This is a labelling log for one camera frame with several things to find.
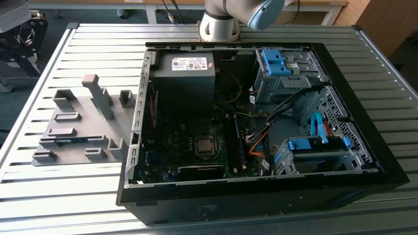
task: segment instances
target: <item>connector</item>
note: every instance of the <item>connector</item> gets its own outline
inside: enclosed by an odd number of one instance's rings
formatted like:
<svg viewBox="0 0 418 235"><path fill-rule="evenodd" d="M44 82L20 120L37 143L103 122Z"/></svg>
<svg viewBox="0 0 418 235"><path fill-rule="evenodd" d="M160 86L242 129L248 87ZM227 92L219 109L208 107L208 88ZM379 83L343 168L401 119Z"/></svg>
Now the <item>connector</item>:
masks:
<svg viewBox="0 0 418 235"><path fill-rule="evenodd" d="M171 12L167 12L167 15L168 15L170 22L174 24L175 23L175 16L171 14Z"/></svg>

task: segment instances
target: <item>floor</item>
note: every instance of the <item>floor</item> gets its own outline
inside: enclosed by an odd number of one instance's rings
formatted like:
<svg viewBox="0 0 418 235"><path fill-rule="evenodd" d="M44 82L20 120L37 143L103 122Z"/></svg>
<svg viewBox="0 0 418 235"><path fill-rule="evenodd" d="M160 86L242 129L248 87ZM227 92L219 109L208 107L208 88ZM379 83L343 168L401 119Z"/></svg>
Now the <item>floor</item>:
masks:
<svg viewBox="0 0 418 235"><path fill-rule="evenodd" d="M39 55L39 65L43 69L48 63L60 37L66 31L70 22L83 23L104 23L104 24L146 24L147 16L144 11L130 11L128 19L120 19L116 16L115 10L62 10L60 18L54 18L52 10L40 10L45 13L50 22L47 41L43 46L43 52ZM203 11L183 10L182 15L186 24L194 24L200 20ZM156 19L159 23L170 23L164 11L158 11ZM390 61L401 68L401 73L413 85L418 88L418 44L413 45L410 40L406 40L399 47ZM20 110L27 102L32 88L36 84L36 79L27 78L19 68L11 68L4 62L0 62L1 76L8 79L8 82L15 86L12 93L0 93L0 110L4 110L0 115L0 144L4 142L7 133L11 130Z"/></svg>

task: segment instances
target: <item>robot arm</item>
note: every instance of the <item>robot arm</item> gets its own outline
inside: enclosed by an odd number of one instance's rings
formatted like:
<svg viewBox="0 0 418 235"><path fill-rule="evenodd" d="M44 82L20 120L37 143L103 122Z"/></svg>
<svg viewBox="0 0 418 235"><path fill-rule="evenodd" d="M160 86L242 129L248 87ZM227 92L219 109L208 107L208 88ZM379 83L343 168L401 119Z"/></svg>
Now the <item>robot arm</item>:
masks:
<svg viewBox="0 0 418 235"><path fill-rule="evenodd" d="M208 42L236 41L238 21L257 31L265 30L281 14L285 2L285 0L206 0L199 26L200 38Z"/></svg>

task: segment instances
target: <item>motherboard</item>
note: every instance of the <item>motherboard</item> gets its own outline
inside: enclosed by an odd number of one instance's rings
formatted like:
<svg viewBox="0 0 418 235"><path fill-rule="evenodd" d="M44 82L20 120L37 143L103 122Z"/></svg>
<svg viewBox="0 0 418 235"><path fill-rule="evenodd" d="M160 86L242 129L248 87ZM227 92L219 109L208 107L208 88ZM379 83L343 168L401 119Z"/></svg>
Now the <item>motherboard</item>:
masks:
<svg viewBox="0 0 418 235"><path fill-rule="evenodd" d="M154 147L140 177L152 183L258 176L258 162L244 154L248 122L247 117L166 118L162 132L148 140ZM238 152L231 152L232 144Z"/></svg>

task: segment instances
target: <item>power supply label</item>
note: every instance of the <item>power supply label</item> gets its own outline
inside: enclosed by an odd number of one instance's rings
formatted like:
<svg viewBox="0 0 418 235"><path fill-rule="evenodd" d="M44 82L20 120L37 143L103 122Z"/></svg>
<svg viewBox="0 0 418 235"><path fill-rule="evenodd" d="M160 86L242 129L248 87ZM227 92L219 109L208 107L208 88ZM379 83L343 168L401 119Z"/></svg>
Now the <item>power supply label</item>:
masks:
<svg viewBox="0 0 418 235"><path fill-rule="evenodd" d="M206 57L174 58L171 70L172 71L208 70L207 58Z"/></svg>

